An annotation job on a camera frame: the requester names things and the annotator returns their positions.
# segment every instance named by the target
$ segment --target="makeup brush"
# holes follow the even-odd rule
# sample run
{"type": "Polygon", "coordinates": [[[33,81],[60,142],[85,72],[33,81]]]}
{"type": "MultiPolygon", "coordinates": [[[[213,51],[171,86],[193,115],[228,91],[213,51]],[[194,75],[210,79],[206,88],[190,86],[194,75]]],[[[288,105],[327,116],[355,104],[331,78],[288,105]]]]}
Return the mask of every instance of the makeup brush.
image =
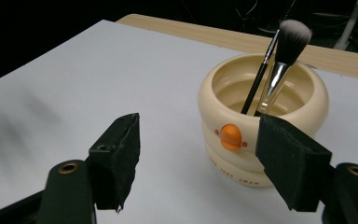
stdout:
{"type": "MultiPolygon", "coordinates": [[[[286,14],[284,14],[283,21],[287,19],[289,14],[292,11],[292,8],[295,6],[297,0],[294,0],[290,7],[287,9],[286,14]]],[[[266,73],[266,69],[269,66],[269,59],[271,58],[271,55],[275,49],[275,46],[278,41],[280,30],[278,29],[275,33],[275,36],[271,39],[271,42],[269,43],[269,46],[267,48],[267,52],[264,56],[264,61],[260,64],[260,67],[258,68],[257,74],[255,75],[255,81],[252,84],[251,89],[249,90],[249,94],[246,97],[245,104],[242,107],[241,113],[246,115],[248,113],[249,108],[251,107],[252,101],[255,98],[255,93],[257,92],[258,86],[260,85],[261,80],[263,79],[264,73],[266,73]]]]}
{"type": "Polygon", "coordinates": [[[310,29],[300,21],[287,20],[281,23],[275,63],[268,75],[255,116],[269,112],[283,86],[287,70],[296,62],[311,37],[310,29]]]}

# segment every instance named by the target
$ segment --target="wooden table edge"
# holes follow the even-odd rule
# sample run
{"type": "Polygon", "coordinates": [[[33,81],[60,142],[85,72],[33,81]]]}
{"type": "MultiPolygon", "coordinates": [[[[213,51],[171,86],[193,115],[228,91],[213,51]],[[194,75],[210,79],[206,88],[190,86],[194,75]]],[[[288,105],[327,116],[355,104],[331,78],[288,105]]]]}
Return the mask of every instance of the wooden table edge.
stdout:
{"type": "MultiPolygon", "coordinates": [[[[139,14],[127,15],[117,22],[246,53],[264,53],[270,41],[270,38],[264,36],[139,14]]],[[[358,78],[358,53],[308,45],[300,55],[299,60],[311,67],[327,72],[358,78]]]]}

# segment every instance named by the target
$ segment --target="black brush handle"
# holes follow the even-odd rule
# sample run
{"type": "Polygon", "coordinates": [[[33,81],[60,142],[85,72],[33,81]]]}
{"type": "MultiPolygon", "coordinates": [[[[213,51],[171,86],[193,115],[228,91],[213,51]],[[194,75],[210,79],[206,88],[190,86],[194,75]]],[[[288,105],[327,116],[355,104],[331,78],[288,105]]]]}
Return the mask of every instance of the black brush handle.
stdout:
{"type": "Polygon", "coordinates": [[[246,115],[249,108],[251,107],[252,101],[255,98],[255,93],[257,92],[258,86],[260,85],[261,80],[263,79],[264,73],[269,65],[267,63],[261,63],[260,68],[258,69],[257,75],[255,76],[255,81],[252,84],[252,88],[249,91],[248,97],[246,98],[245,104],[243,105],[241,113],[246,115]]]}

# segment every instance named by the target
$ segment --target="brush handle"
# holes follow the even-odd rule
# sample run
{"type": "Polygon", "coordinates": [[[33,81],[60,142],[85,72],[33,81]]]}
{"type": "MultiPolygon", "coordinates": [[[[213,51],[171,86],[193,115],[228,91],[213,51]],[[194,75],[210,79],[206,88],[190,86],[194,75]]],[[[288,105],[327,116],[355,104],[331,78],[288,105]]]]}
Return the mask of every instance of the brush handle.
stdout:
{"type": "Polygon", "coordinates": [[[257,92],[258,86],[260,85],[263,75],[266,72],[266,69],[269,65],[267,63],[261,63],[260,68],[258,69],[257,75],[255,76],[255,81],[252,85],[251,90],[249,91],[248,97],[246,98],[245,104],[243,105],[242,114],[247,114],[249,108],[251,107],[252,101],[255,98],[255,93],[257,92]]]}
{"type": "Polygon", "coordinates": [[[260,85],[261,80],[263,79],[264,73],[266,72],[267,67],[269,66],[269,59],[275,49],[275,45],[278,41],[279,30],[275,33],[275,36],[271,39],[271,43],[269,43],[266,55],[264,56],[264,61],[260,64],[258,68],[257,74],[255,76],[255,81],[252,84],[252,88],[249,91],[248,96],[246,97],[245,104],[242,107],[241,113],[246,115],[248,113],[249,108],[251,107],[252,101],[255,98],[255,93],[257,92],[258,86],[260,85]]]}
{"type": "Polygon", "coordinates": [[[269,73],[266,86],[258,103],[255,116],[259,113],[267,114],[278,97],[279,91],[283,86],[283,80],[290,64],[275,62],[269,73]]]}
{"type": "Polygon", "coordinates": [[[290,5],[290,7],[289,7],[289,8],[287,9],[287,11],[286,11],[286,14],[284,14],[284,17],[283,17],[282,21],[286,21],[286,19],[289,17],[289,15],[290,15],[290,13],[291,13],[293,7],[295,7],[296,2],[297,2],[297,0],[294,0],[294,1],[292,2],[292,4],[290,5]]]}

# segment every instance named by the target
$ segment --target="dark background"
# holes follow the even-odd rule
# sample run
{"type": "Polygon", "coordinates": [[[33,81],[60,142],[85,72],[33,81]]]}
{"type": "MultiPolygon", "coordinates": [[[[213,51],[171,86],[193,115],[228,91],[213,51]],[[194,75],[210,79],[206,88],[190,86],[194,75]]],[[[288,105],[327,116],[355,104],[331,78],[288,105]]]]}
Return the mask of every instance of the dark background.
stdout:
{"type": "MultiPolygon", "coordinates": [[[[292,1],[282,0],[1,0],[0,77],[100,20],[131,13],[273,36],[292,1]]],[[[355,0],[300,0],[289,19],[306,23],[312,45],[332,48],[355,0]]],[[[358,52],[358,22],[349,51],[358,52]]]]}

